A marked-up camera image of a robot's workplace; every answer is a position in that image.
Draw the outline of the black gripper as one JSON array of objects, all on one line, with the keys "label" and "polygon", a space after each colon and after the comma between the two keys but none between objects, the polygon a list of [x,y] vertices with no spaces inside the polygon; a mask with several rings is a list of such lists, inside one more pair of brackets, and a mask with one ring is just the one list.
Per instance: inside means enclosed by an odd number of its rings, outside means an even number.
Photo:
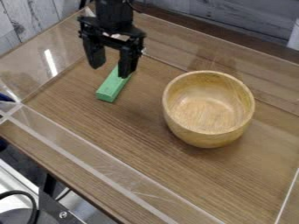
[{"label": "black gripper", "polygon": [[146,32],[135,27],[133,22],[105,27],[95,17],[81,16],[79,37],[83,40],[89,64],[94,69],[106,62],[106,46],[121,51],[118,76],[126,79],[137,70],[137,65],[145,50]]}]

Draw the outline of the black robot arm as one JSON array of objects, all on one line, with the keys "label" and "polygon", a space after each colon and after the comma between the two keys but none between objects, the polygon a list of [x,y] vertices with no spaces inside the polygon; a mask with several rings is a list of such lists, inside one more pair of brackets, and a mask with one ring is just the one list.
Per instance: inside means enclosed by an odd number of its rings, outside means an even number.
[{"label": "black robot arm", "polygon": [[134,25],[134,0],[97,0],[97,16],[79,16],[79,37],[94,69],[107,62],[106,48],[119,50],[118,76],[127,78],[143,55],[146,32]]}]

